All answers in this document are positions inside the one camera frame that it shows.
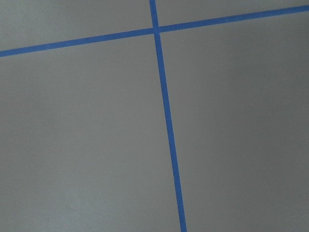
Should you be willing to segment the blue tape line lengthwise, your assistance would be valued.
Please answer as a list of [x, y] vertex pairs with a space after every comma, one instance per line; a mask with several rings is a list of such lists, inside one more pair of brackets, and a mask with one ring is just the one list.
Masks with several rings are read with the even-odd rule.
[[178, 216], [179, 216], [180, 231], [186, 232], [187, 226], [186, 226], [186, 218], [185, 218], [185, 211], [184, 211], [184, 204], [183, 204], [183, 194], [182, 194], [181, 179], [180, 179], [180, 173], [179, 173], [177, 151], [176, 151], [173, 124], [172, 124], [172, 116], [171, 116], [170, 104], [169, 104], [169, 92], [168, 92], [168, 85], [167, 85], [167, 80], [166, 80], [166, 72], [165, 72], [165, 65], [164, 65], [160, 29], [159, 29], [159, 21], [158, 21], [157, 9], [156, 9], [156, 1], [150, 0], [149, 4], [150, 4], [150, 11], [151, 11], [152, 25], [153, 25], [153, 30], [154, 30], [155, 50], [156, 50], [158, 71], [159, 71], [159, 77], [160, 77], [160, 86], [161, 86], [162, 100], [163, 100], [163, 106], [164, 106], [164, 115], [165, 115], [168, 142], [169, 142], [169, 151], [170, 151], [171, 166], [172, 166], [172, 172], [173, 172], [173, 180], [174, 180], [176, 203], [177, 203], [177, 210], [178, 210]]

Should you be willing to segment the blue tape line crosswise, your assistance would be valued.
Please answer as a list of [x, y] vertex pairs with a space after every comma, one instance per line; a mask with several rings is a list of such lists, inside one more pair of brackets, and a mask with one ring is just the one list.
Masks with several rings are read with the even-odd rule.
[[225, 24], [225, 23], [231, 23], [231, 22], [237, 22], [237, 21], [273, 17], [273, 16], [279, 16], [279, 15], [296, 14], [296, 13], [307, 12], [308, 10], [309, 10], [309, 6], [303, 5], [303, 6], [282, 8], [282, 9], [276, 9], [276, 10], [268, 10], [268, 11], [262, 11], [262, 12], [254, 12], [254, 13], [198, 20], [198, 21], [185, 22], [185, 23], [179, 23], [179, 24], [157, 26], [155, 28], [138, 29], [138, 30], [132, 30], [132, 31], [125, 31], [125, 32], [118, 32], [118, 33], [112, 33], [112, 34], [105, 34], [105, 35], [99, 35], [99, 36], [93, 36], [93, 37], [74, 39], [74, 40], [60, 41], [60, 42], [55, 42], [55, 43], [45, 43], [45, 44], [40, 44], [40, 45], [3, 50], [0, 52], [0, 56], [8, 57], [8, 56], [14, 56], [14, 55], [20, 55], [20, 54], [26, 54], [26, 53], [33, 53], [33, 52], [39, 52], [39, 51], [45, 51], [45, 50], [53, 50], [53, 49], [71, 47], [71, 46], [93, 44], [93, 43], [99, 43], [99, 42], [104, 42], [104, 41], [112, 41], [112, 40], [119, 40], [119, 39], [131, 38], [131, 37], [151, 35], [151, 34], [154, 34], [155, 32], [160, 32], [160, 33], [170, 32], [170, 31], [177, 31], [177, 30], [184, 30], [184, 29], [191, 29], [191, 28], [206, 27], [206, 26], [211, 26], [211, 25]]

